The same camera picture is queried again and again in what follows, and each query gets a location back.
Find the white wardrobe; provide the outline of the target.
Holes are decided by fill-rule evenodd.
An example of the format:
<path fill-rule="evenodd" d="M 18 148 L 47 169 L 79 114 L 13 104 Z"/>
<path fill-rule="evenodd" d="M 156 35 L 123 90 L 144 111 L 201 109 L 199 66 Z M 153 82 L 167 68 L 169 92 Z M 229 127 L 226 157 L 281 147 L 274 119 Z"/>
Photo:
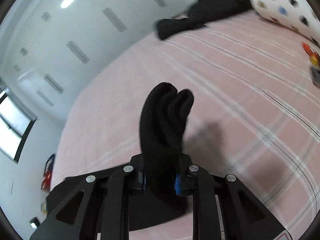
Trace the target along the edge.
<path fill-rule="evenodd" d="M 1 25 L 1 77 L 58 122 L 153 24 L 195 0 L 17 0 Z"/>

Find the orange toy on bed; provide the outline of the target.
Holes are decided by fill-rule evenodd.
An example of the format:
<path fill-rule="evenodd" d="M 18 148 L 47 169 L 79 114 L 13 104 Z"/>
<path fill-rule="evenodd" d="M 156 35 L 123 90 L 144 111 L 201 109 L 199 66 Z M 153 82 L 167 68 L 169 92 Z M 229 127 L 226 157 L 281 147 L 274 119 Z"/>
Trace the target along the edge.
<path fill-rule="evenodd" d="M 319 54 L 314 51 L 307 43 L 302 42 L 302 48 L 304 49 L 304 51 L 307 53 L 307 55 L 309 56 L 310 62 L 313 66 L 315 66 L 316 68 L 319 68 Z"/>

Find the black clothes pile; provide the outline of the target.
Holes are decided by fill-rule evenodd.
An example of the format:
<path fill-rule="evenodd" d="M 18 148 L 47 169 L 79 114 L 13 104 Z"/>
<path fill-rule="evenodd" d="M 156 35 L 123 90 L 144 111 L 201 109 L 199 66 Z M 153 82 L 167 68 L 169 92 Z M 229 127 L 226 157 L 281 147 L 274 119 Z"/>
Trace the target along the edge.
<path fill-rule="evenodd" d="M 189 30 L 201 29 L 206 23 L 223 20 L 248 10 L 250 0 L 197 0 L 186 10 L 181 19 L 165 18 L 156 22 L 156 33 L 160 40 Z"/>

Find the black pants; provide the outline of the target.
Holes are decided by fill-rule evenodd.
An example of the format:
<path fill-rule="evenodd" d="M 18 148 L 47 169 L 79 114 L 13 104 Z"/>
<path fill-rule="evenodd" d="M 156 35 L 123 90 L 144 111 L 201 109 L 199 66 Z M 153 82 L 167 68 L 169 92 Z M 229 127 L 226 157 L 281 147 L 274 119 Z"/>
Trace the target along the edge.
<path fill-rule="evenodd" d="M 139 123 L 143 191 L 129 196 L 129 231 L 156 226 L 185 213 L 187 200 L 176 193 L 175 182 L 193 103 L 191 91 L 178 91 L 166 82 L 147 97 Z"/>

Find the white heart-pattern pillow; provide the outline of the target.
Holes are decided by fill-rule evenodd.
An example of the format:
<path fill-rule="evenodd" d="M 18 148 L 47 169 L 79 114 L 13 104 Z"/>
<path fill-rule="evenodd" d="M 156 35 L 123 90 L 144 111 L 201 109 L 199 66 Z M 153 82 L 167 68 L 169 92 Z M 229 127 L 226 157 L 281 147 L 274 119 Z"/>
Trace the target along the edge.
<path fill-rule="evenodd" d="M 319 18 L 307 0 L 250 0 L 261 17 L 303 35 L 319 46 Z"/>

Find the black-framed window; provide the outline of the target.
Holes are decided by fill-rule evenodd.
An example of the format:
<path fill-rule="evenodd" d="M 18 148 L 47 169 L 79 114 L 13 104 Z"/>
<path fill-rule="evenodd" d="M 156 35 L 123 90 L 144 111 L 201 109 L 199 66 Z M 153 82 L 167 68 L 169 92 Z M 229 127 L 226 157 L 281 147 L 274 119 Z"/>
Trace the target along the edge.
<path fill-rule="evenodd" d="M 36 120 L 10 89 L 1 87 L 1 152 L 16 163 Z"/>

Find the pink plaid bed sheet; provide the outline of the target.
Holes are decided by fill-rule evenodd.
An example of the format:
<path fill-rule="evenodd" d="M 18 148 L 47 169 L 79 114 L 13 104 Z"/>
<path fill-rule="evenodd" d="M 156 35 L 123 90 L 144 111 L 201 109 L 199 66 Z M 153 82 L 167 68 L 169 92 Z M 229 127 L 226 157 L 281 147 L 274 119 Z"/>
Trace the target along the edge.
<path fill-rule="evenodd" d="M 184 152 L 212 174 L 236 175 L 299 239 L 319 211 L 319 88 L 305 41 L 254 12 L 166 41 L 147 36 L 78 96 L 51 186 L 139 154 L 143 104 L 169 82 L 195 97 Z"/>

